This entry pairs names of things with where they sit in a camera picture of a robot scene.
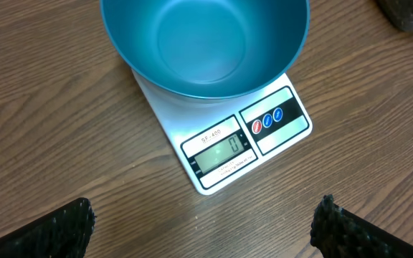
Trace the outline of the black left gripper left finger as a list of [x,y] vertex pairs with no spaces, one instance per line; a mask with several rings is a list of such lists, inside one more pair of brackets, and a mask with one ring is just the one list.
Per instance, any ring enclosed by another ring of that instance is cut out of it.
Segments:
[[95,229],[87,198],[78,198],[0,238],[0,257],[83,258]]

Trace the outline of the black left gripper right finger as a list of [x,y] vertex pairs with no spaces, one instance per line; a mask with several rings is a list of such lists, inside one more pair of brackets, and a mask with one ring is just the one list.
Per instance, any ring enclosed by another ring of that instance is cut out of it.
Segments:
[[413,245],[336,205],[332,195],[314,211],[310,245],[324,258],[413,258]]

